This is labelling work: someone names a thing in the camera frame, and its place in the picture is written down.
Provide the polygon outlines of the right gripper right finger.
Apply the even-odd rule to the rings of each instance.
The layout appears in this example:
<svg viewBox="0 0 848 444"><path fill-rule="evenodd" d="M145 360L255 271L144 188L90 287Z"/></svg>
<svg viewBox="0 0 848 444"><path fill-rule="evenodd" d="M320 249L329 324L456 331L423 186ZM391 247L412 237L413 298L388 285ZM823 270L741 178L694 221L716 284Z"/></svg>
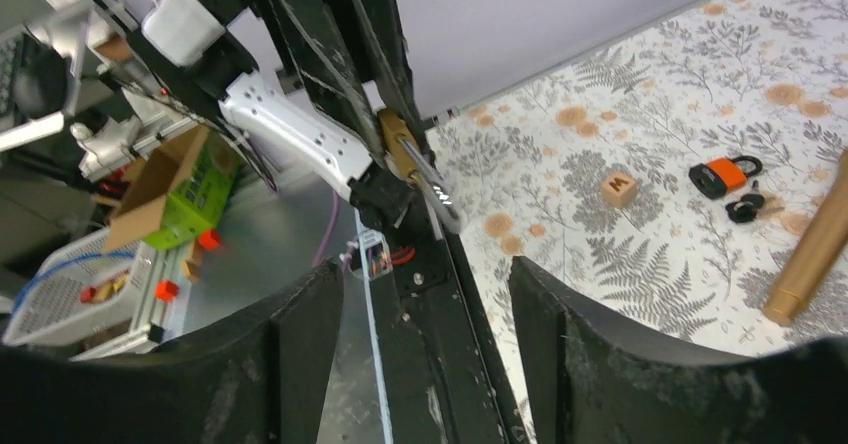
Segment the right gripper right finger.
<svg viewBox="0 0 848 444"><path fill-rule="evenodd" d="M674 338L528 258L508 279L541 443L843 443L847 341L743 357Z"/></svg>

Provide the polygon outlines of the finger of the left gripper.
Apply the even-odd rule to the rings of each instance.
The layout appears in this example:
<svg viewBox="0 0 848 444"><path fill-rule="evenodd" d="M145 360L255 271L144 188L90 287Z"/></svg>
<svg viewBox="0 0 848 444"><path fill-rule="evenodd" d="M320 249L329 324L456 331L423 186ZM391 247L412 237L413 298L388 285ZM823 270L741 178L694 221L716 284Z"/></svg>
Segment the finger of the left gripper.
<svg viewBox="0 0 848 444"><path fill-rule="evenodd" d="M274 0L293 32L292 58L300 74L319 85L342 108L338 121L363 140L378 163L385 161L383 143L370 102L330 7L324 0Z"/></svg>
<svg viewBox="0 0 848 444"><path fill-rule="evenodd" d="M396 0L334 0L344 42L353 52L361 80L376 84L384 105L405 120L424 154L431 148L427 120L415 103L413 73Z"/></svg>

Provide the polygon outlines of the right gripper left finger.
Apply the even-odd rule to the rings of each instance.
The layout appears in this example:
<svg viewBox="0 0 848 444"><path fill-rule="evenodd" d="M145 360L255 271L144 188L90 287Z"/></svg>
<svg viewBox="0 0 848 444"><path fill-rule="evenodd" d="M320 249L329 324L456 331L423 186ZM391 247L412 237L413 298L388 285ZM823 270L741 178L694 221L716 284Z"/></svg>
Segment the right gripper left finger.
<svg viewBox="0 0 848 444"><path fill-rule="evenodd" d="M344 298L326 261L146 354L1 350L5 443L313 443Z"/></svg>

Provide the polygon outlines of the black keys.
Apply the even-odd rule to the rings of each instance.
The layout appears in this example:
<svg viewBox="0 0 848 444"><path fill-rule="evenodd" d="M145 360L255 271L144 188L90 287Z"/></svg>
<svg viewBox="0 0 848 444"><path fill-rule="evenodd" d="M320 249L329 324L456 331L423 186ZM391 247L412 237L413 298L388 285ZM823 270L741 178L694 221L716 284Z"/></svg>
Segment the black keys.
<svg viewBox="0 0 848 444"><path fill-rule="evenodd" d="M737 201L725 205L725 212L732 223L747 224L753 222L766 206L768 199L762 194L757 180L751 184L749 192Z"/></svg>

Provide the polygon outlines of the orange black padlock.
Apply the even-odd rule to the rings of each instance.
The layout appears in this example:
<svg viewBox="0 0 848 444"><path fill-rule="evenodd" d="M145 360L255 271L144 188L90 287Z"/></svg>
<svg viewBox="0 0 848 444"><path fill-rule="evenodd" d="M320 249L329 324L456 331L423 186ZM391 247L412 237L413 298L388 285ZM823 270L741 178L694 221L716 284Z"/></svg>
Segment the orange black padlock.
<svg viewBox="0 0 848 444"><path fill-rule="evenodd" d="M715 200L742 188L762 170L763 164L759 158L742 155L697 164L688 170L688 177L704 197Z"/></svg>

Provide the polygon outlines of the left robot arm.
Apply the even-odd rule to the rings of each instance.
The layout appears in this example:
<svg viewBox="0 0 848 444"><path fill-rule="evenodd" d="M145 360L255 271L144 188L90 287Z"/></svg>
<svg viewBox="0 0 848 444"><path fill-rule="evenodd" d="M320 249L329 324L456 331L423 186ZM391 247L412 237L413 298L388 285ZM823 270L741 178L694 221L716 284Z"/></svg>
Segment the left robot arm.
<svg viewBox="0 0 848 444"><path fill-rule="evenodd" d="M267 25L303 110L229 32L245 10ZM304 160L378 230L425 199L459 217L415 103L396 0L154 0L132 45L190 110Z"/></svg>

